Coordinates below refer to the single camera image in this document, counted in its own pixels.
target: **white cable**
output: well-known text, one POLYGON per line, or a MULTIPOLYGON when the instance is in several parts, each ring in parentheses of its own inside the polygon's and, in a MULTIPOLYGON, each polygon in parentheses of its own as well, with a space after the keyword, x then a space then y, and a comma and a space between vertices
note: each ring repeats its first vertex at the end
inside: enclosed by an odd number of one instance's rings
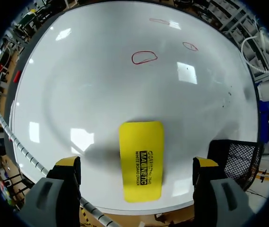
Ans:
POLYGON ((257 36, 252 36, 252 37, 248 37, 248 38, 245 38, 245 39, 244 39, 244 41, 243 41, 243 43, 242 43, 242 46, 241 46, 241 53, 242 53, 243 59, 244 59, 244 61, 245 61, 251 68, 253 68, 253 69, 255 69, 255 70, 259 71, 259 72, 262 72, 262 73, 269 73, 268 70, 262 70, 262 69, 259 69, 259 68, 255 67, 254 65, 252 65, 251 63, 249 63, 249 62, 246 60, 246 58, 244 57, 244 54, 243 54, 243 45, 244 45, 244 43, 247 42, 247 41, 250 40, 250 39, 255 39, 256 37, 257 37, 257 36))
MULTIPOLYGON (((21 144, 21 142, 17 139, 17 137, 13 134, 7 123, 5 122, 4 118, 0 114, 0 124, 3 127, 3 130, 8 135, 8 139, 10 139, 16 147, 21 151, 23 155, 32 163, 44 176, 47 176, 48 170, 39 163, 29 152, 26 148, 21 144)), ((106 227, 119 227, 117 223, 112 221, 108 216, 104 215, 99 209, 93 206, 90 202, 85 200, 83 197, 80 199, 81 206, 88 211, 92 216, 98 220, 102 225, 106 227)))

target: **shelf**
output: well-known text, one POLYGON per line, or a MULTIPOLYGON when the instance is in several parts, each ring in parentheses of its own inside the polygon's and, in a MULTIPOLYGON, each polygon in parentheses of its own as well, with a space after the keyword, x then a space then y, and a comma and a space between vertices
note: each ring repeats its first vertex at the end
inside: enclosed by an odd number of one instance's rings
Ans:
POLYGON ((229 13, 220 3, 216 2, 215 0, 212 0, 211 3, 216 6, 220 11, 222 11, 227 17, 231 17, 232 14, 229 13))
MULTIPOLYGON (((253 37, 253 35, 246 29, 246 27, 245 26, 243 26, 241 23, 239 23, 239 26, 242 28, 242 30, 244 31, 241 31, 241 33, 243 34, 243 36, 245 36, 246 38, 248 38, 248 37, 253 37)), ((265 55, 264 55, 264 53, 263 53, 263 51, 261 50, 261 48, 259 47, 259 45, 258 45, 258 43, 255 41, 255 39, 250 39, 250 40, 248 40, 247 42, 249 42, 249 44, 250 44, 250 46, 251 46, 251 48, 253 49, 253 45, 255 46, 255 49, 258 51, 258 53, 259 53, 259 55, 260 55, 260 57, 258 57, 258 59, 260 59, 260 61, 262 62, 262 64, 263 64, 263 66, 265 67, 265 68, 269 68, 269 64, 268 64, 268 61, 267 61, 267 59, 266 59, 266 57, 265 57, 265 55)))

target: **white table surface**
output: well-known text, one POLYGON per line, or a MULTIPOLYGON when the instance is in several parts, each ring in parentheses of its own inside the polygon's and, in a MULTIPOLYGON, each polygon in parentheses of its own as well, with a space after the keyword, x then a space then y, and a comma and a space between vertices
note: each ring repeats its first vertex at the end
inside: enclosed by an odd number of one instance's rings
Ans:
MULTIPOLYGON (((97 3, 60 16, 22 72, 12 113, 13 132, 43 166, 79 155, 82 196, 123 215, 192 205, 192 159, 206 157, 214 139, 256 141, 258 131, 239 50, 193 16, 142 2, 97 3), (165 130, 162 195, 128 203, 118 128, 149 120, 165 130)), ((42 175, 15 152, 37 182, 42 175)))

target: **wooden floor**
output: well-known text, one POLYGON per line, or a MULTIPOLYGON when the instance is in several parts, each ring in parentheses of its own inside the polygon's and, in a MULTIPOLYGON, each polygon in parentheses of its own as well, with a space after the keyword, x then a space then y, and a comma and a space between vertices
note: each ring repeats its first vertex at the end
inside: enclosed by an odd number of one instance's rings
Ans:
MULTIPOLYGON (((163 3, 171 4, 173 5, 173 0, 169 1, 163 1, 163 3)), ((75 6, 75 3, 72 2, 69 4, 70 7, 75 6)), ((11 57, 11 62, 8 66, 8 74, 6 75, 6 80, 9 83, 12 82, 13 80, 13 74, 14 74, 14 69, 16 67, 18 60, 18 52, 14 52, 11 57)), ((0 100, 0 113, 2 116, 4 116, 4 109, 5 109, 5 102, 6 98, 2 97, 0 100)), ((4 161, 7 162, 7 165, 5 167, 6 172, 8 173, 9 176, 14 176, 18 174, 18 169, 17 167, 11 162, 11 160, 8 158, 8 156, 3 156, 2 157, 4 161)), ((12 179, 12 182, 15 183, 17 181, 20 181, 20 177, 16 177, 12 179)), ((18 184, 17 186, 14 187, 15 191, 18 191, 19 189, 21 190, 24 188, 23 184, 18 184)), ((91 214, 87 213, 87 218, 91 225, 101 227, 102 225, 92 217, 91 214)), ((84 224, 88 224, 84 216, 82 215, 81 211, 79 211, 80 215, 80 222, 84 224)), ((159 221, 156 221, 154 218, 154 215, 140 215, 140 216, 126 216, 126 215, 108 215, 112 220, 116 221, 123 227, 138 227, 138 226, 153 226, 153 227, 163 227, 169 225, 170 222, 179 223, 185 220, 192 219, 194 217, 194 208, 193 206, 181 209, 181 210, 176 210, 172 212, 165 213, 165 219, 166 222, 162 223, 159 221)))

